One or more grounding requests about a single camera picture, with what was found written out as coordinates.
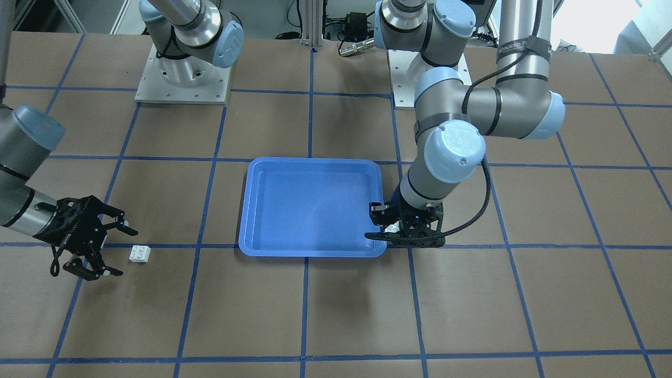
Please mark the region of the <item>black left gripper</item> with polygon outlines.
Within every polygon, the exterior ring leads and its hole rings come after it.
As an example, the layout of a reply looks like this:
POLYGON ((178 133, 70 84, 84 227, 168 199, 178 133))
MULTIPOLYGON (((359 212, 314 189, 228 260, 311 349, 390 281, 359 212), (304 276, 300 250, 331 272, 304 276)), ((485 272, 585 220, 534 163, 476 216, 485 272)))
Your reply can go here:
POLYGON ((443 215, 441 204, 418 209, 406 203, 370 203, 369 216, 374 225, 388 227, 398 221, 400 232, 369 232, 365 237, 401 247, 442 247, 447 237, 440 230, 443 215))

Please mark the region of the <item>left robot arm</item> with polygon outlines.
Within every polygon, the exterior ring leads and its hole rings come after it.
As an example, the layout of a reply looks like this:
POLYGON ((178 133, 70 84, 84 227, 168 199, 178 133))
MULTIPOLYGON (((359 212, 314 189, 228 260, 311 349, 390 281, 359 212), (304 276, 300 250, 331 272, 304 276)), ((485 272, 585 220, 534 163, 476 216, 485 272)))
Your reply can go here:
POLYGON ((457 66, 477 28, 463 1, 379 1, 377 48, 418 53, 425 67, 414 89, 417 157, 386 203, 371 203, 379 232, 365 234, 402 247, 440 247, 485 213, 491 179, 486 136, 546 139, 562 126, 565 105, 548 88, 553 1, 504 1, 496 70, 467 85, 457 66), (475 170, 485 175, 485 200, 473 218, 442 230, 443 201, 475 170))

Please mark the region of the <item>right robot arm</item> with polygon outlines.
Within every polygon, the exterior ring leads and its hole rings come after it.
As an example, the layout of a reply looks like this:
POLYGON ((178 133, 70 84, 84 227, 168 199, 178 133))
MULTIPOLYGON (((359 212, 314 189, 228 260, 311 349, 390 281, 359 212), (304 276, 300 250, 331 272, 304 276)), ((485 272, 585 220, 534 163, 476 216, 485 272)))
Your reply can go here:
POLYGON ((2 103, 1 225, 49 244, 53 277, 61 270, 86 281, 120 277, 101 251, 109 230, 138 234, 124 211, 93 195, 55 200, 27 184, 64 135, 62 124, 34 106, 2 103))

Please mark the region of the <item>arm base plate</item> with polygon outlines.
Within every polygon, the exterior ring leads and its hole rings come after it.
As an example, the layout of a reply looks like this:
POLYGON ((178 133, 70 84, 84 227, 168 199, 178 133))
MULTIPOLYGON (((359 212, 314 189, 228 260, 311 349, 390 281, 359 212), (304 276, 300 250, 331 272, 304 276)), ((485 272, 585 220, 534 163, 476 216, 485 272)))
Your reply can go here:
POLYGON ((134 97, 137 103, 225 105, 231 68, 214 67, 199 58, 158 58, 155 46, 134 97))
POLYGON ((446 106, 445 102, 456 101, 472 84, 464 55, 456 67, 432 67, 419 52, 389 50, 388 65, 394 110, 414 110, 417 103, 422 109, 454 110, 455 105, 446 106))

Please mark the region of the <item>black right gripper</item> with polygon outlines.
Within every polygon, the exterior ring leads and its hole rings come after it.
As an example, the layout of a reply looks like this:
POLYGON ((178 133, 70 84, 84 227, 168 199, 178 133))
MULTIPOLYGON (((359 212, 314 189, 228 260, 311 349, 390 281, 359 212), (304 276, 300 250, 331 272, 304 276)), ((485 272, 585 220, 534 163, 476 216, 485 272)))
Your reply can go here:
POLYGON ((63 264, 66 272, 86 281, 124 275, 122 270, 108 266, 101 253, 108 230, 117 229, 130 236, 139 234, 128 225, 124 211, 103 203, 95 196, 67 197, 56 204, 41 202, 35 205, 35 209, 51 213, 52 217, 34 237, 73 254, 63 264), (112 221, 102 224, 100 215, 111 217, 112 221))

